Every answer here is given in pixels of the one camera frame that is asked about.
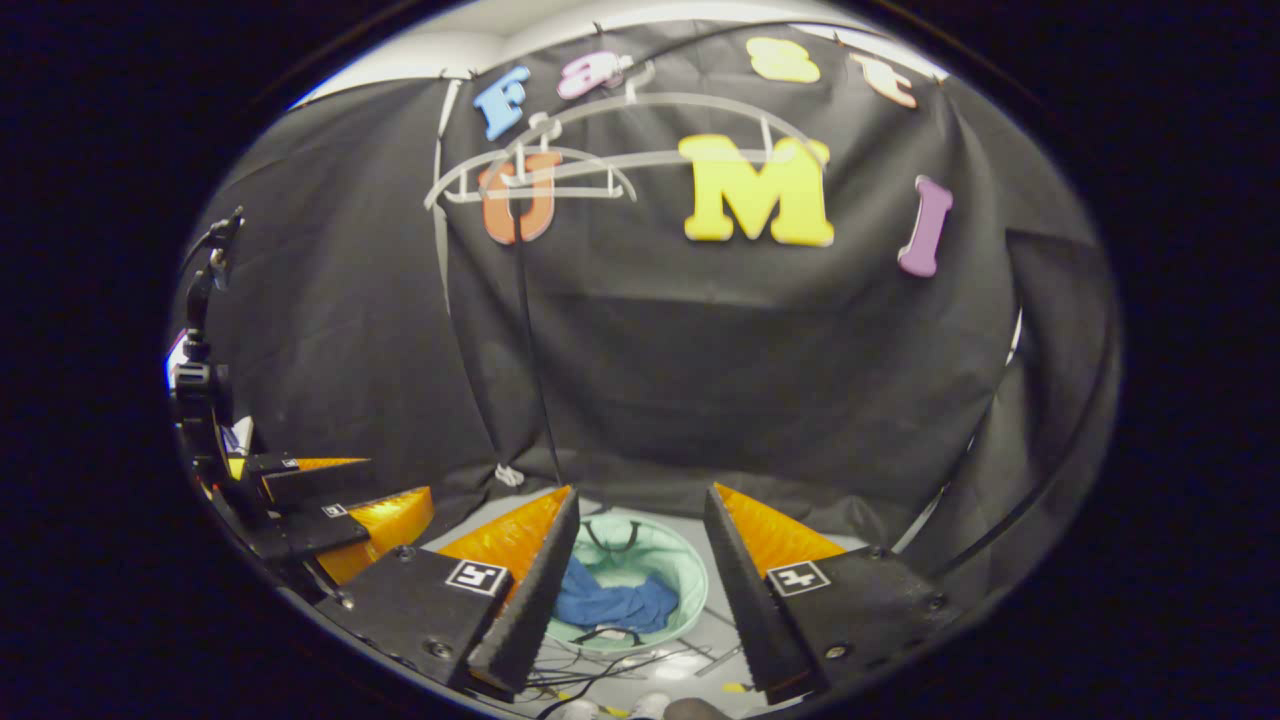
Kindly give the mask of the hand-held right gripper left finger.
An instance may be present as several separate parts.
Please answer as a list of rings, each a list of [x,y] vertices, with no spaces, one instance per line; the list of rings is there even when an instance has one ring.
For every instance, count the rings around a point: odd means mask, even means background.
[[[360,644],[452,691],[522,692],[579,532],[563,486],[440,550],[388,551],[317,611]]]

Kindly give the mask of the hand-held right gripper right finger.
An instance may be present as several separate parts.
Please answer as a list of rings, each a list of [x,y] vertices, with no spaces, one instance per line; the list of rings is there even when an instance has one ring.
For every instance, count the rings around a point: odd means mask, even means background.
[[[751,680],[769,705],[851,694],[963,615],[892,551],[846,550],[727,486],[708,489],[704,527]]]

